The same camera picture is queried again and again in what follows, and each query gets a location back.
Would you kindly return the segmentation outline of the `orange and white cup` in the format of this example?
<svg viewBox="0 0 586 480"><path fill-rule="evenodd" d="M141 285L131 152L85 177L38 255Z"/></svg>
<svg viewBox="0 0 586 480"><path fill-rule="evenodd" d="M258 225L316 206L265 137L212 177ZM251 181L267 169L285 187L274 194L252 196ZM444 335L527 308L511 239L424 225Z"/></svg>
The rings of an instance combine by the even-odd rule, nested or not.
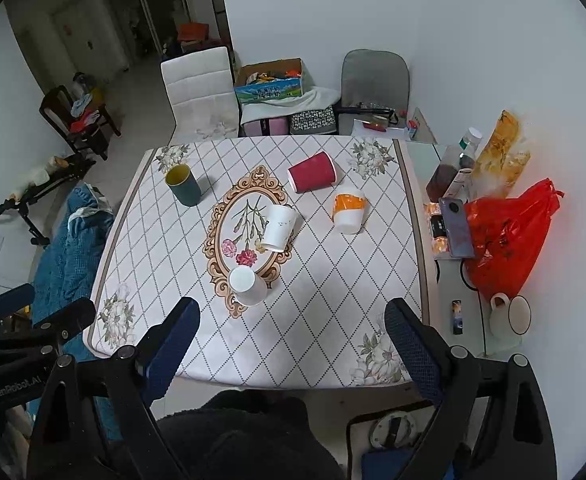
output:
<svg viewBox="0 0 586 480"><path fill-rule="evenodd" d="M334 195L332 221L343 234L357 234L363 226L368 200L362 190L349 185L339 186Z"/></svg>

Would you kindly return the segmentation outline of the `dark green yellow-lined cup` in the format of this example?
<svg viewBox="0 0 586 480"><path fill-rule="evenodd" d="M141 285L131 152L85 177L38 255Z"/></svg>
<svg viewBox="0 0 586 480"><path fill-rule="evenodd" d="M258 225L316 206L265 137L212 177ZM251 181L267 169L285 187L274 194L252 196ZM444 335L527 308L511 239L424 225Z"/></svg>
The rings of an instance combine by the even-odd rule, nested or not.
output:
<svg viewBox="0 0 586 480"><path fill-rule="evenodd" d="M183 206L193 207L200 203L202 192L188 165L176 165L169 169L165 182Z"/></svg>

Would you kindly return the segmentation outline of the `white floral paper cup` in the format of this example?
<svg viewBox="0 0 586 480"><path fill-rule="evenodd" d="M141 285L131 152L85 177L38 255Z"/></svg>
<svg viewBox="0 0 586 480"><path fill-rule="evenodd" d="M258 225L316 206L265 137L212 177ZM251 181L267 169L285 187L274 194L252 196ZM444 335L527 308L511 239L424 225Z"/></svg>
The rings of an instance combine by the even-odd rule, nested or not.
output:
<svg viewBox="0 0 586 480"><path fill-rule="evenodd" d="M289 205L267 207L267 223L261 244L269 252L284 252L295 228L299 213Z"/></svg>

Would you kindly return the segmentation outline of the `dark red paper cup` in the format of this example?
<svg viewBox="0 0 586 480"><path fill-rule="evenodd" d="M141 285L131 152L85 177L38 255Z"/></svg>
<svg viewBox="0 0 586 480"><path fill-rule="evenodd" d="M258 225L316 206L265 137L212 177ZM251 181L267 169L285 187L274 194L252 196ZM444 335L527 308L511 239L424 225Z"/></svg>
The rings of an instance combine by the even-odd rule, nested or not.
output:
<svg viewBox="0 0 586 480"><path fill-rule="evenodd" d="M333 160L326 152L319 152L287 170L287 178L295 193L306 193L329 188L337 180Z"/></svg>

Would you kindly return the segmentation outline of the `blue knitted blanket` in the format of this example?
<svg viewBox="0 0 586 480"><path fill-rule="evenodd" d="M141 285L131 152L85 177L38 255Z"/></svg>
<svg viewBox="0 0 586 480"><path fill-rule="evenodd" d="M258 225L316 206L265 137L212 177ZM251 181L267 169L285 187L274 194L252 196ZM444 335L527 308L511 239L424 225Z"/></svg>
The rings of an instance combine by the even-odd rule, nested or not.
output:
<svg viewBox="0 0 586 480"><path fill-rule="evenodd" d="M43 251L32 282L32 320L39 323L80 298L91 296L113 209L99 188L79 183L66 198L66 211Z"/></svg>

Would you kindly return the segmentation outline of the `white ceramic mug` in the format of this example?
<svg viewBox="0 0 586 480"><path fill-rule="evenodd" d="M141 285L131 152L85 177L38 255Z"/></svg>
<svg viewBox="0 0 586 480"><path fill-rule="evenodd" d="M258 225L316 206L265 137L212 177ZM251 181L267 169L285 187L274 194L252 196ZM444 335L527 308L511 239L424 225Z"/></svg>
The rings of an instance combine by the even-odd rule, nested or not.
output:
<svg viewBox="0 0 586 480"><path fill-rule="evenodd" d="M532 324L531 306L522 296L509 298L497 292L491 300L490 329L502 342L519 342Z"/></svg>

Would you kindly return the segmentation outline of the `grey smartphone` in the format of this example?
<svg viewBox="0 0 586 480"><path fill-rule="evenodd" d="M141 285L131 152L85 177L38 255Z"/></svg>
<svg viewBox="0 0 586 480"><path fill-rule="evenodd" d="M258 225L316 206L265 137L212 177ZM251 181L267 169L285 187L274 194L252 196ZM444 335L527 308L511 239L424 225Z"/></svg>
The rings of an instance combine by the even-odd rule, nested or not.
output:
<svg viewBox="0 0 586 480"><path fill-rule="evenodd" d="M448 238L448 251L458 259L474 257L474 248L464 204L457 198L440 198L439 209Z"/></svg>

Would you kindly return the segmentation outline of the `black exercise stand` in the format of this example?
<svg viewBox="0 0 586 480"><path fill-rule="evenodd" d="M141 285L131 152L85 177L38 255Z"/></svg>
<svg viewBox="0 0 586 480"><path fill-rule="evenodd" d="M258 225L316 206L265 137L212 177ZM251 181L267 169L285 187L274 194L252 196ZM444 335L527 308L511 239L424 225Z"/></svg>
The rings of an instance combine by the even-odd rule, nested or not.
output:
<svg viewBox="0 0 586 480"><path fill-rule="evenodd" d="M0 204L0 217L8 211L16 210L28 226L28 232L31 235L30 244L40 247L48 246L50 238L46 237L30 220L29 207L63 184L84 179L95 164L94 159L81 154L67 157L52 156L46 165L32 170L26 180Z"/></svg>

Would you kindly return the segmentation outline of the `red plastic bag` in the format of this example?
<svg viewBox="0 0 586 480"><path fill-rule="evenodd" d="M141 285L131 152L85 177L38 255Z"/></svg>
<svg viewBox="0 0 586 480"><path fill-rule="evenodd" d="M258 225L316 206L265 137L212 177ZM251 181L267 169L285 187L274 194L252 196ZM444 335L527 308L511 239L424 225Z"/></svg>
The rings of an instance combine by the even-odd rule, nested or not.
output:
<svg viewBox="0 0 586 480"><path fill-rule="evenodd" d="M544 179L516 198L481 197L464 205L474 256L468 277L485 299L517 296L545 243L564 193Z"/></svg>

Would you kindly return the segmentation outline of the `floral diamond pattern tablecloth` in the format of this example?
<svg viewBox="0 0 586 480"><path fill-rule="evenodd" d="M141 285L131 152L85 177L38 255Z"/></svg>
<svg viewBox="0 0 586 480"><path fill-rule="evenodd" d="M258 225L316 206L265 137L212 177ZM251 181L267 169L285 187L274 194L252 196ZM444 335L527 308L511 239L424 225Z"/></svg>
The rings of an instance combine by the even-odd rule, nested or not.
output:
<svg viewBox="0 0 586 480"><path fill-rule="evenodd" d="M295 193L287 170L319 152L333 160L329 188ZM186 207L165 182L188 165L202 196ZM354 235L332 221L336 189L368 200ZM386 335L387 302L421 310L399 144L350 136L263 136L163 146L144 154L106 243L92 289L96 318L84 344L100 358L136 344L182 297L201 310L178 373L247 388L385 387L409 375ZM284 252L261 244L267 207L299 213ZM267 284L246 307L228 283L249 266Z"/></svg>

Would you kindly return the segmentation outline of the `black wooden chair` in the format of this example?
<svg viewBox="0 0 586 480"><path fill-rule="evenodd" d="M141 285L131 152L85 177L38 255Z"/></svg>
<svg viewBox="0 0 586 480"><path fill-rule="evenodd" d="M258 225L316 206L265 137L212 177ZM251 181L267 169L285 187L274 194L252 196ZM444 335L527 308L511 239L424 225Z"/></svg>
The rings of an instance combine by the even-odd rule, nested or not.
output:
<svg viewBox="0 0 586 480"><path fill-rule="evenodd" d="M103 100L95 99L92 93L73 100L64 86L58 86L44 95L39 113L72 154L91 152L107 160L108 140L104 129L109 128L115 136L122 135Z"/></svg>

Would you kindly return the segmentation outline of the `dark liquid bottle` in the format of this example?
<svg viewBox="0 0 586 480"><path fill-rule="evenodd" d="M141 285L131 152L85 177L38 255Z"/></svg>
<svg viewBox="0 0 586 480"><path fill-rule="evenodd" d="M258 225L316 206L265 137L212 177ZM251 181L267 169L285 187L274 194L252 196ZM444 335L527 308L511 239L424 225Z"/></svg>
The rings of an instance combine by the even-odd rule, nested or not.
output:
<svg viewBox="0 0 586 480"><path fill-rule="evenodd" d="M464 150L457 145L447 146L441 160L436 167L430 181L427 182L427 197L432 203L437 203L442 198L445 192L450 187L460 170L460 157L464 154Z"/></svg>

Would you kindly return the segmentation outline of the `yellow snack bag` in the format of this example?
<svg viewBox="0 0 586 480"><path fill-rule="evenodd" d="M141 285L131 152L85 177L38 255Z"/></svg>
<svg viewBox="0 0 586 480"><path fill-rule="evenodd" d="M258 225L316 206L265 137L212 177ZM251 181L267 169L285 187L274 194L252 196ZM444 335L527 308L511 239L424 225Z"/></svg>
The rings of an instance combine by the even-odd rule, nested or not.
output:
<svg viewBox="0 0 586 480"><path fill-rule="evenodd" d="M471 198L506 198L531 159L532 148L521 134L516 115L504 110L471 174Z"/></svg>

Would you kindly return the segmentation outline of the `white cap bottle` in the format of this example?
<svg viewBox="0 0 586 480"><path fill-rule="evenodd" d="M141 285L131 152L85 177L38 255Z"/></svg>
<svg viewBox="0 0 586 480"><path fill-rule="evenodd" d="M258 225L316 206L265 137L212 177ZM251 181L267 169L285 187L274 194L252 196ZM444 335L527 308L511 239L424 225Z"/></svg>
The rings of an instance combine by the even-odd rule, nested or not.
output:
<svg viewBox="0 0 586 480"><path fill-rule="evenodd" d="M483 134L478 129L470 127L459 141L461 153L471 158L476 158L479 146L483 140Z"/></svg>

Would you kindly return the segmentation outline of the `black white patterned bag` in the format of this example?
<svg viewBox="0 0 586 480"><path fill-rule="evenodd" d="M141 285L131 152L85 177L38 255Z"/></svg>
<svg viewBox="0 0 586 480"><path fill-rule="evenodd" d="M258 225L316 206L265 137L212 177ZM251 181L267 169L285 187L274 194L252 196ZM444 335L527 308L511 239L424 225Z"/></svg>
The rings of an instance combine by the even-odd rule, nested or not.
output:
<svg viewBox="0 0 586 480"><path fill-rule="evenodd" d="M331 106L323 110L304 110L293 114L290 118L290 133L300 134L333 134L336 133L336 122Z"/></svg>

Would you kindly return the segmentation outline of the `white cushioned chair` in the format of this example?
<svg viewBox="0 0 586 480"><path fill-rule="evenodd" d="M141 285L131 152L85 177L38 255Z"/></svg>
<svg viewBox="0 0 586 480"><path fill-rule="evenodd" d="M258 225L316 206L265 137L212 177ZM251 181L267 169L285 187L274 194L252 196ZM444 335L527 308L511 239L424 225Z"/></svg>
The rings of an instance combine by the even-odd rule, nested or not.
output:
<svg viewBox="0 0 586 480"><path fill-rule="evenodd" d="M161 72L176 123L171 144L238 136L239 103L225 47L162 62Z"/></svg>

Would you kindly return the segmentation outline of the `grey padded chair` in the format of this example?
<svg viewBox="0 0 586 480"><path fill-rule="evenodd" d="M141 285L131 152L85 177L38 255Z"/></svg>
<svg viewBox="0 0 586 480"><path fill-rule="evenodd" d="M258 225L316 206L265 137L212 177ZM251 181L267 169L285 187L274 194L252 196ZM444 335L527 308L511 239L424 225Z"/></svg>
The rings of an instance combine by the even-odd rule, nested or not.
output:
<svg viewBox="0 0 586 480"><path fill-rule="evenodd" d="M334 107L337 133L350 136L354 120L387 120L404 128L410 96L408 65L399 54L356 49L345 55L341 73L341 99Z"/></svg>

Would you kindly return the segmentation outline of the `white cloth on stool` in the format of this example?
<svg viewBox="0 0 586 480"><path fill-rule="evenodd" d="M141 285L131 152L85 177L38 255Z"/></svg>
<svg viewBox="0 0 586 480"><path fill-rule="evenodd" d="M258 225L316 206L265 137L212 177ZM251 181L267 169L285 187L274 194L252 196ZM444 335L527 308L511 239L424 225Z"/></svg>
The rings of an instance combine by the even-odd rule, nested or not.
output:
<svg viewBox="0 0 586 480"><path fill-rule="evenodd" d="M287 117L307 110L325 110L333 107L340 99L341 93L337 90L313 87L296 98L242 104L240 125L262 119Z"/></svg>

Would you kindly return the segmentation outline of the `cardboard box with toys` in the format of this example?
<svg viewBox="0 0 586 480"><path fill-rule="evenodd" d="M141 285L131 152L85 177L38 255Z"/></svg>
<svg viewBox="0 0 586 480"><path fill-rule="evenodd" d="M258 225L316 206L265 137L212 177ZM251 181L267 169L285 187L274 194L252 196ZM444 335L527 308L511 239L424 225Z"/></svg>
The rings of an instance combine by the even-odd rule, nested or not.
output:
<svg viewBox="0 0 586 480"><path fill-rule="evenodd" d="M255 104L304 93L303 63L300 58L245 65L235 81L235 96L240 104Z"/></svg>

